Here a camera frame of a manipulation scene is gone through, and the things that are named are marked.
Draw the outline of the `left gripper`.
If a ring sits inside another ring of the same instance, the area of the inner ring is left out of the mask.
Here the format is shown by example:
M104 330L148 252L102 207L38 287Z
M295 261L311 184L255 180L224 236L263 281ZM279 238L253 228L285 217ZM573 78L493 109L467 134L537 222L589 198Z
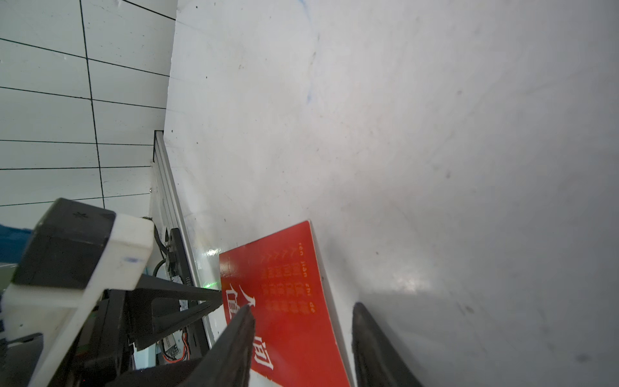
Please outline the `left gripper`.
M10 287L1 296L3 386L105 385L137 350L222 306L222 292L143 275L134 290Z

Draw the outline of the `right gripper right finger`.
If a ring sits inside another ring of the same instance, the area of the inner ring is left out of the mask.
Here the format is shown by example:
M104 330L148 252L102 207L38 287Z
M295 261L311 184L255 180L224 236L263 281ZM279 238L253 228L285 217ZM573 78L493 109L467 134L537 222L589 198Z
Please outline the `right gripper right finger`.
M351 346L358 386L422 387L363 303L353 308Z

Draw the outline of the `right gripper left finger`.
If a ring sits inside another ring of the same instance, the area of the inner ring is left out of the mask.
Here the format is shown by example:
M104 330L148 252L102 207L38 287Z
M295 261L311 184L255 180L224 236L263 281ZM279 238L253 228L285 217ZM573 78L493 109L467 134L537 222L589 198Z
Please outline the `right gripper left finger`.
M255 333L251 307L243 306L179 386L248 386Z

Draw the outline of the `red card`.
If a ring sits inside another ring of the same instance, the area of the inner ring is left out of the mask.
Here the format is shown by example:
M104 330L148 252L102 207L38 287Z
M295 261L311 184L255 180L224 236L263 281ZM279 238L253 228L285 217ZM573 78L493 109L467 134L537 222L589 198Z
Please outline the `red card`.
M227 322L248 306L256 320L251 369L280 386L348 386L305 221L219 256Z

